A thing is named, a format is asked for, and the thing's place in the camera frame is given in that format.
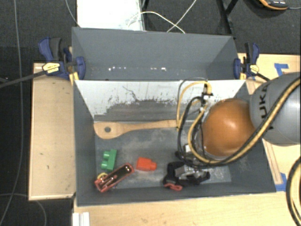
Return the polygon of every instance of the gray robot arm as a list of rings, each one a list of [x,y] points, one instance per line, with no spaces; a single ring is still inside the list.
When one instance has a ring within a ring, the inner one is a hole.
[[[256,128],[266,118],[285,88],[298,77],[299,72],[284,74],[262,84],[251,95],[250,116]],[[275,145],[300,144],[300,85],[290,94],[264,139]]]

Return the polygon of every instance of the black cable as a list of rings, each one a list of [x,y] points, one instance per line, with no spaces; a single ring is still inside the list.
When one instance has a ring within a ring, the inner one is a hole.
[[[285,190],[286,191],[286,203],[287,203],[288,209],[291,213],[291,216],[297,226],[301,226],[301,223],[300,223],[301,216],[300,216],[300,214],[296,208],[296,205],[293,201],[293,198],[292,198],[291,185],[293,183],[293,177],[294,177],[295,173],[297,172],[297,168],[300,166],[300,163],[301,163],[301,158],[299,157],[299,159],[297,159],[297,161],[293,164],[293,166],[289,172],[287,182],[286,182],[286,190]],[[301,179],[299,182],[299,196],[301,195],[300,191],[301,191]]]
[[[191,100],[190,100],[190,102],[188,102],[188,104],[187,104],[187,106],[186,106],[186,108],[185,108],[185,110],[184,110],[184,114],[183,114],[183,118],[182,118],[182,121],[181,121],[181,124],[180,124],[180,126],[179,126],[179,128],[178,128],[178,140],[177,140],[177,147],[178,147],[178,152],[179,152],[179,155],[180,155],[180,157],[181,157],[181,160],[185,163],[185,164],[187,164],[187,165],[189,165],[189,166],[195,166],[195,165],[193,165],[192,164],[192,162],[191,161],[189,161],[189,160],[187,160],[185,157],[184,157],[184,152],[183,152],[183,149],[182,149],[182,142],[181,142],[181,136],[182,136],[182,131],[183,131],[183,127],[184,127],[184,124],[185,124],[185,122],[186,122],[186,120],[187,120],[187,117],[188,117],[188,112],[189,112],[189,110],[190,110],[190,108],[191,108],[191,105],[192,105],[192,103],[195,101],[195,100],[199,100],[199,101],[202,101],[202,97],[194,97],[194,98],[192,98]]]
[[[4,88],[6,86],[9,86],[9,85],[14,85],[14,84],[17,84],[17,83],[21,83],[21,82],[24,82],[24,81],[31,80],[31,79],[37,78],[39,76],[42,76],[42,75],[45,75],[44,71],[40,71],[38,73],[34,73],[34,74],[31,74],[31,75],[28,75],[28,76],[24,76],[24,77],[21,77],[19,79],[0,84],[0,89]]]

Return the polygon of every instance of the black floor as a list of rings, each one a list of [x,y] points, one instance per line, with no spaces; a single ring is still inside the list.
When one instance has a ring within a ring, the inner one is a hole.
[[[74,26],[64,0],[16,0],[23,65],[23,76],[32,71],[34,60],[42,60],[37,43],[51,36],[61,37],[63,46],[71,45]],[[76,0],[68,0],[75,14]],[[299,7],[301,0],[286,0]],[[176,21],[192,0],[150,0],[148,10]],[[262,53],[300,54],[300,10],[270,11],[257,7],[251,0],[239,0],[230,14],[238,52],[244,52],[246,41],[259,45]],[[219,33],[219,13],[214,0],[200,0],[179,24],[186,32]],[[170,26],[154,15],[147,19],[147,29],[166,31]],[[0,0],[0,78],[18,78],[18,56],[13,0]],[[20,157],[20,87],[0,89],[0,194],[10,193],[16,178]],[[31,84],[24,83],[24,153],[16,193],[27,194],[31,118]],[[0,218],[8,196],[0,197]],[[48,224],[71,224],[71,200],[41,202]],[[43,213],[35,203],[15,196],[3,222],[4,226],[43,225]]]

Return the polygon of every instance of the wooden board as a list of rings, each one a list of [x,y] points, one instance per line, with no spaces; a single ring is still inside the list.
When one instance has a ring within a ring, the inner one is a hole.
[[[41,64],[34,65],[34,72]],[[53,76],[33,80],[29,200],[70,198],[75,193],[72,87]]]
[[[269,78],[277,77],[274,63],[288,64],[287,71],[300,71],[300,56],[260,55],[258,66],[261,73]],[[34,80],[29,176],[31,200],[71,197],[75,192],[72,98],[66,94],[70,91],[70,84],[56,77]],[[300,156],[300,145],[272,145],[272,149],[279,171],[288,174],[290,167]],[[75,204],[74,211],[88,211],[91,226],[295,225],[283,192],[81,208]]]

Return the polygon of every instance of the clamp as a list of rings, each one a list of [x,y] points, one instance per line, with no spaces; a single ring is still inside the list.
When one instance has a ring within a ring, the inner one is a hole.
[[[77,65],[79,79],[84,79],[86,73],[84,58],[82,56],[76,57],[73,62],[72,55],[67,48],[63,49],[64,56],[62,56],[60,50],[61,41],[61,38],[45,37],[38,42],[39,51],[45,57],[47,63],[55,61],[59,65],[55,71],[46,73],[46,75],[58,76],[68,80],[69,74],[74,72],[73,67]]]
[[[167,175],[163,179],[163,185],[180,191],[184,186],[200,185],[209,178],[208,171],[189,167],[182,161],[175,161],[167,165]]]
[[[258,74],[258,66],[256,61],[259,57],[259,47],[257,44],[245,43],[246,56],[244,56],[244,62],[241,63],[239,58],[234,60],[234,77],[235,79],[246,79]]]

